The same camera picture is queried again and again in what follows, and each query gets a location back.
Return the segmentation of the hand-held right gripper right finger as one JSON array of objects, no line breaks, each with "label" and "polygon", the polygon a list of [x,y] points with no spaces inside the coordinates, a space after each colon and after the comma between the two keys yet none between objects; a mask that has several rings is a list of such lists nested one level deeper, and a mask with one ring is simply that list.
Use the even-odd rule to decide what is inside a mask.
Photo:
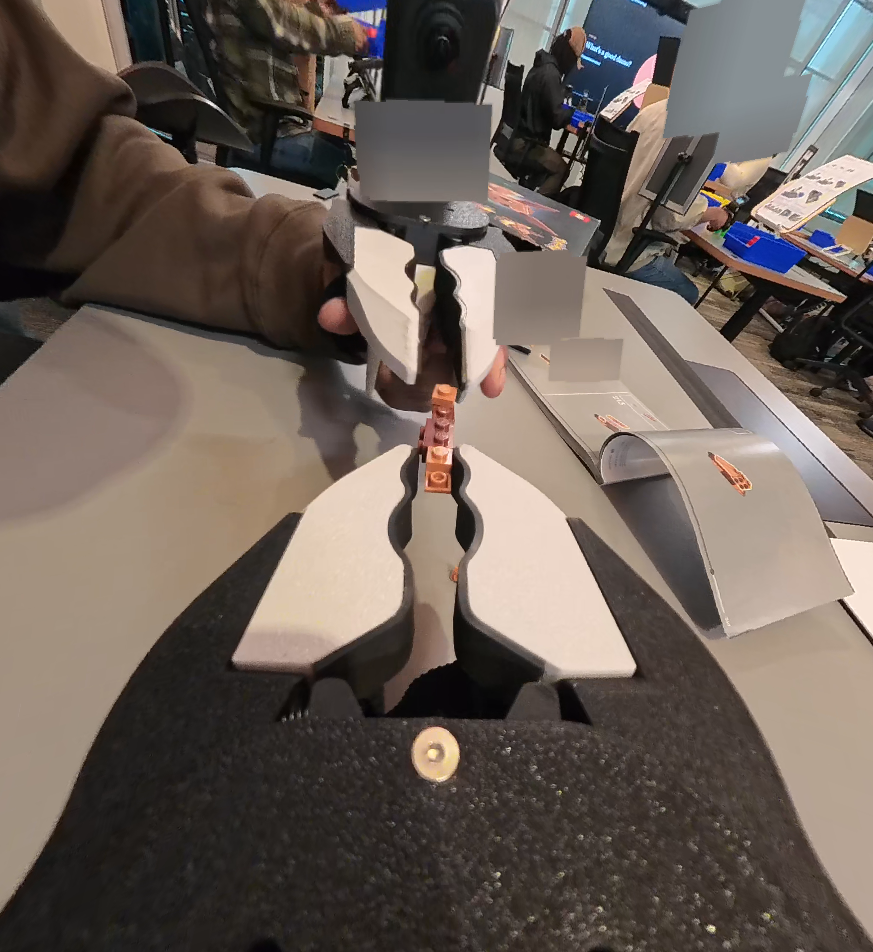
[{"label": "hand-held right gripper right finger", "polygon": [[562,510],[474,446],[454,456],[456,659],[473,678],[629,678],[635,661]]}]

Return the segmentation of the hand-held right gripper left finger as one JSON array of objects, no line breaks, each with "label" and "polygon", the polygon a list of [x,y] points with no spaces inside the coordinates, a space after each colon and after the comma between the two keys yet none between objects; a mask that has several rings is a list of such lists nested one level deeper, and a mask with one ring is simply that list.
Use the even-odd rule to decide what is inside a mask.
[{"label": "hand-held right gripper left finger", "polygon": [[416,449],[395,446],[301,515],[235,651],[235,667],[392,678],[414,639]]}]

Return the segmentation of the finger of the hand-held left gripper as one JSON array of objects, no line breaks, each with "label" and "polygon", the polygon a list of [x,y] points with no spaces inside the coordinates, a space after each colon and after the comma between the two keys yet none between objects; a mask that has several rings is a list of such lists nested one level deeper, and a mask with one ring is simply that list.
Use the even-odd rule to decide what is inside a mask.
[{"label": "finger of the hand-held left gripper", "polygon": [[499,394],[506,350],[494,338],[497,258],[487,248],[455,245],[437,263],[437,378],[466,394]]},{"label": "finger of the hand-held left gripper", "polygon": [[354,231],[347,303],[367,344],[366,393],[419,399],[425,321],[417,305],[413,246],[369,227]]}]

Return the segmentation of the brick instruction booklet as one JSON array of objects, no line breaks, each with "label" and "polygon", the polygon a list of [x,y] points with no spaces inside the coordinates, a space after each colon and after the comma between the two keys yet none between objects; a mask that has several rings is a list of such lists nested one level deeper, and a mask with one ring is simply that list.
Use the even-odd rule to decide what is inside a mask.
[{"label": "brick instruction booklet", "polygon": [[854,594],[807,485],[769,440],[672,430],[620,382],[571,392],[547,381],[540,349],[510,355],[698,626],[733,638]]}]

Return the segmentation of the person's left forearm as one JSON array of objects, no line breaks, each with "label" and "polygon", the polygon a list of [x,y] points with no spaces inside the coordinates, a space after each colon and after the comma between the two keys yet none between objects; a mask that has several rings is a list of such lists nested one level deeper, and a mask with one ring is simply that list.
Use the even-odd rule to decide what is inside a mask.
[{"label": "person's left forearm", "polygon": [[254,197],[134,118],[133,92],[34,2],[0,2],[0,300],[56,296],[361,355],[318,322],[343,298],[325,209]]}]

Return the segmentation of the grey desk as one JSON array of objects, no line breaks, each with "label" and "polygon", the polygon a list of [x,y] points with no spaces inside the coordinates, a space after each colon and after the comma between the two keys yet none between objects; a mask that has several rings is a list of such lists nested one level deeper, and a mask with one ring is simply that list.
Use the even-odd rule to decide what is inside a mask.
[{"label": "grey desk", "polygon": [[[87,306],[0,387],[0,910],[192,600],[418,420],[363,369]],[[839,603],[704,638],[873,938],[873,644]]]}]

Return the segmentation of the person's left hand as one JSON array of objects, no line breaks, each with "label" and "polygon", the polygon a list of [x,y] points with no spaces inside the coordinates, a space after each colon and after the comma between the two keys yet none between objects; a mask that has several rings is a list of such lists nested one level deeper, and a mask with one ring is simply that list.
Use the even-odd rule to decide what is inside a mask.
[{"label": "person's left hand", "polygon": [[[318,322],[323,329],[339,335],[354,334],[359,330],[342,297],[330,299],[322,305],[318,312]],[[507,360],[507,349],[498,348],[494,362],[480,384],[480,390],[486,397],[496,398],[502,393],[506,382]],[[387,406],[397,411],[424,412],[430,410],[434,386],[453,384],[454,377],[452,356],[437,325],[432,324],[417,382],[407,385],[382,364],[378,370],[375,390]]]}]

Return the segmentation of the brick set box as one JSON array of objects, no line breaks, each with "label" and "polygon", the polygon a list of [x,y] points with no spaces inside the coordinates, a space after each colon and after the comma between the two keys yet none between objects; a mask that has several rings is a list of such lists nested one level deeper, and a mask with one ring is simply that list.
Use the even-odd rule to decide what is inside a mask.
[{"label": "brick set box", "polygon": [[600,238],[599,221],[495,174],[480,205],[491,225],[538,248],[585,258]]}]

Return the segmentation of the curled grey instruction booklet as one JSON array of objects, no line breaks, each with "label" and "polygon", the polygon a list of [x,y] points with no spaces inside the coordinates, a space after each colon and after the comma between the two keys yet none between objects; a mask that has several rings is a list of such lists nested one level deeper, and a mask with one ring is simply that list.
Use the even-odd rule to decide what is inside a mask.
[{"label": "curled grey instruction booklet", "polygon": [[744,428],[775,444],[793,463],[826,522],[873,529],[873,514],[738,375],[686,361],[628,295],[608,298],[714,428]]}]

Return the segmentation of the stack of blue bins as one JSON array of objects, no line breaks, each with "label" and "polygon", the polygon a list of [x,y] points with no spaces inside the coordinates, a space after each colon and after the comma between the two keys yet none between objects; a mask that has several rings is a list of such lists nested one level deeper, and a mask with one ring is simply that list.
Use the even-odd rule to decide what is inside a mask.
[{"label": "stack of blue bins", "polygon": [[786,274],[807,255],[787,240],[738,221],[725,233],[723,248],[741,261],[778,274]]}]

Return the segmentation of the wooden office table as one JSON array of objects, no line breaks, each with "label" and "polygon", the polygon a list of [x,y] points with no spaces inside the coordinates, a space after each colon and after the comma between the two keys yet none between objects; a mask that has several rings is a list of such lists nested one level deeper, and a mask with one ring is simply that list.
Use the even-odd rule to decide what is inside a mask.
[{"label": "wooden office table", "polygon": [[828,303],[841,303],[846,299],[844,294],[800,267],[793,267],[787,273],[778,273],[738,258],[725,249],[723,239],[716,238],[714,234],[708,236],[706,233],[696,231],[687,231],[682,234],[724,268],[744,275],[753,288],[751,297],[740,305],[720,329],[720,334],[729,342],[737,339],[752,319],[758,316],[764,303],[777,294],[791,292],[799,294],[801,298],[809,297]]}]

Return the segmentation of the black backpack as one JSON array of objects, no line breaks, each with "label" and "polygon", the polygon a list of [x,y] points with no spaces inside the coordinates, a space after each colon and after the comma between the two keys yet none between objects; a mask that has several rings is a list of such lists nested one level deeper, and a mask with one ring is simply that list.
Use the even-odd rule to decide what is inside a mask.
[{"label": "black backpack", "polygon": [[789,369],[796,369],[799,360],[806,361],[802,366],[823,366],[831,359],[831,349],[840,339],[836,317],[841,310],[839,304],[833,304],[817,313],[795,311],[790,325],[769,345],[770,357]]}]

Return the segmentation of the white board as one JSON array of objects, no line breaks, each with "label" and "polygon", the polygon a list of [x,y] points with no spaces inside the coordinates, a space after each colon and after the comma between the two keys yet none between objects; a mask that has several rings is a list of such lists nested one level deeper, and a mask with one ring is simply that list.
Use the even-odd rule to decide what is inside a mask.
[{"label": "white board", "polygon": [[872,179],[873,162],[846,155],[785,182],[752,210],[752,219],[775,232],[791,232]]}]

